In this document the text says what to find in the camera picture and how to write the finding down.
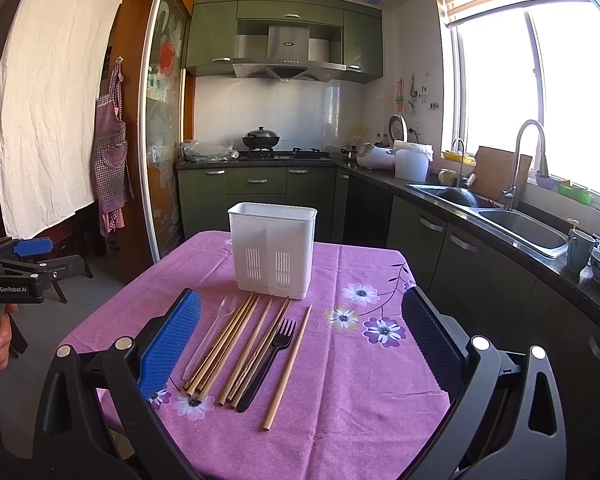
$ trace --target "rice cooker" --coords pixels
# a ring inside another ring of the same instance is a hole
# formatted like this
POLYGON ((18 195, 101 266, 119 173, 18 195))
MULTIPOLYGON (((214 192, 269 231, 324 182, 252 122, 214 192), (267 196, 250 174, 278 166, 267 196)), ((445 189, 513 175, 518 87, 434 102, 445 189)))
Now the rice cooker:
POLYGON ((392 170, 395 165, 394 150, 365 142, 358 152, 356 162, 368 170, 392 170))

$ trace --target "tile floor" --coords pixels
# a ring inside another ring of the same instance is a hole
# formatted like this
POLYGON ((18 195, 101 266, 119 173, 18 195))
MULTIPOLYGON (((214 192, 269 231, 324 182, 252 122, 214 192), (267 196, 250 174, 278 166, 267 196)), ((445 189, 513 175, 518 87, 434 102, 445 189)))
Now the tile floor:
POLYGON ((0 427, 4 445, 20 458, 31 457, 38 401, 58 343, 125 285, 114 270, 115 258, 88 261, 93 279, 75 276, 61 282, 68 303, 50 288, 44 303, 22 305, 13 316, 29 347, 0 374, 0 427))

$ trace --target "gas stove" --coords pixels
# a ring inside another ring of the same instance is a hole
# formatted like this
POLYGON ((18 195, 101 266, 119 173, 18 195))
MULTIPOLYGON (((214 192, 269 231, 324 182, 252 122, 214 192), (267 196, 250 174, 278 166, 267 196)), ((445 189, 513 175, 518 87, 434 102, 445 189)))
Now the gas stove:
POLYGON ((249 150, 248 152, 240 152, 239 158, 273 158, 273 159, 292 159, 302 158, 305 160, 328 160, 331 157, 327 152, 321 152, 317 148, 310 150, 301 150, 300 148, 294 148, 291 152, 282 152, 280 150, 274 150, 272 148, 264 150, 249 150))

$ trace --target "white sheet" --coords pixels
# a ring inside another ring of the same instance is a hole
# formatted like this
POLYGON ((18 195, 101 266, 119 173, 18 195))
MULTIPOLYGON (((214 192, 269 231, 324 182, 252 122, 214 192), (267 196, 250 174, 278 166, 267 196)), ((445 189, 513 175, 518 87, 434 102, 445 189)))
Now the white sheet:
POLYGON ((94 201, 95 101, 121 0, 21 0, 0 60, 0 204, 31 238, 94 201))

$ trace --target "faucet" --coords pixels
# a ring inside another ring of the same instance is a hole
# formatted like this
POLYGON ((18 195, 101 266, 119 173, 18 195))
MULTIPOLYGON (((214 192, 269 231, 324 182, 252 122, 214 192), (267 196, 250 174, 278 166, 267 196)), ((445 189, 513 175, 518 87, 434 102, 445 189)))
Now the faucet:
POLYGON ((451 143, 451 149, 453 150, 454 146, 458 144, 462 144, 462 158, 460 159, 460 174, 456 177, 456 187, 462 187, 462 165, 464 164, 464 140, 460 137, 456 137, 451 143))
POLYGON ((542 124, 534 119, 529 119, 525 121, 524 124, 520 127, 520 131, 518 132, 518 138, 516 139, 516 155, 513 158, 513 172, 511 173, 511 183, 509 184, 509 189, 503 191, 504 199, 505 199, 505 210, 512 211, 513 203, 516 199, 516 181, 518 180, 518 171, 520 169, 520 142, 522 141, 522 134, 525 132, 527 126, 531 126, 534 124, 538 128, 538 137, 540 139, 540 169, 538 170, 538 175, 540 176, 549 176, 549 169, 546 165, 546 156, 544 155, 544 128, 542 124))

